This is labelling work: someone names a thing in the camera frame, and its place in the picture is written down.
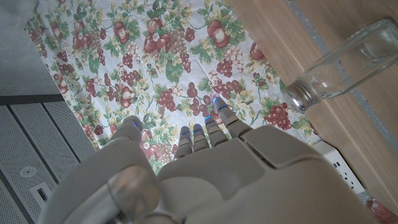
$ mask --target wooden surface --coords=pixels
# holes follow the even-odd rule
[[[322,56],[287,1],[227,1],[286,85]],[[295,4],[331,49],[383,17],[398,20],[395,0],[296,0]],[[397,74],[398,66],[394,65],[360,88],[395,137],[398,137]],[[340,150],[366,190],[398,213],[398,157],[354,96],[348,93],[323,101],[308,110],[307,115],[322,138]]]

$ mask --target metal bottle cap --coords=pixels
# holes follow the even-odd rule
[[[317,95],[300,80],[288,85],[283,90],[283,95],[286,102],[300,113],[304,113],[310,106],[320,102]]]

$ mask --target ventilation grille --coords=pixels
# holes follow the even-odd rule
[[[81,161],[95,152],[75,115],[64,101],[44,103],[44,106]]]
[[[76,157],[40,103],[11,108],[59,181],[77,167]]]
[[[19,211],[6,187],[0,181],[0,223],[26,224],[25,218]]]
[[[0,128],[0,169],[33,221],[36,221],[41,213],[41,208],[29,189],[46,182],[50,190],[53,191],[56,186],[55,182],[6,106],[0,106],[0,121],[2,123]],[[32,177],[23,178],[19,172],[29,166],[35,167],[37,173]]]

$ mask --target tablecloth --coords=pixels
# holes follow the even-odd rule
[[[25,29],[93,145],[136,115],[156,172],[183,125],[210,115],[228,134],[211,104],[219,95],[254,128],[320,140],[225,1],[40,0]]]

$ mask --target white power strip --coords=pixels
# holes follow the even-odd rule
[[[354,172],[343,159],[343,156],[341,156],[334,147],[324,141],[320,141],[312,147],[330,162],[330,164],[339,173],[340,177],[346,182],[347,186],[356,194],[360,194],[365,191],[359,180],[356,178]]]

